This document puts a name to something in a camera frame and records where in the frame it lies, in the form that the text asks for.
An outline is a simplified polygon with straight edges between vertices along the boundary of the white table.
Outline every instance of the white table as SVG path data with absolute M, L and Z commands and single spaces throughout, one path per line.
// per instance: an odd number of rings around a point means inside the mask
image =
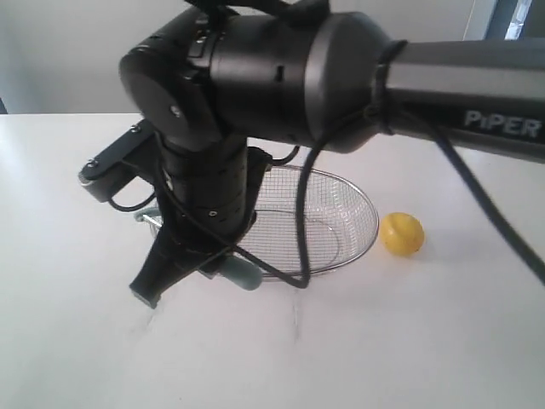
M 377 243 L 306 291 L 245 292 L 193 274 L 151 311 L 128 288 L 147 227 L 77 182 L 86 159 L 137 120 L 0 118 L 0 407 L 545 406 L 545 289 L 432 143 L 377 136 L 318 161 L 381 215 L 422 221 L 427 243 L 413 259 Z M 545 166 L 463 154 L 545 255 Z M 147 189 L 131 188 L 125 204 Z

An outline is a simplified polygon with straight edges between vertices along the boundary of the metal basket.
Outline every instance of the metal basket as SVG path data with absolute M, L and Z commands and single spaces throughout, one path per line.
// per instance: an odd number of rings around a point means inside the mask
M 288 274 L 300 274 L 295 234 L 295 194 L 301 168 L 273 167 L 265 174 L 255 209 L 257 220 L 240 246 Z M 157 233 L 157 209 L 141 219 Z M 375 242 L 379 218 L 375 206 L 358 187 L 330 173 L 313 170 L 305 207 L 311 273 L 321 274 L 360 258 Z M 263 272 L 264 279 L 274 277 Z

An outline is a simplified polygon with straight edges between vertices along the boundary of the lemon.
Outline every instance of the lemon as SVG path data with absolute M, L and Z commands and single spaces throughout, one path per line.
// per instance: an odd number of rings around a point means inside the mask
M 424 244 L 425 237 L 420 222 L 406 213 L 390 213 L 384 216 L 379 229 L 381 242 L 396 256 L 416 253 Z

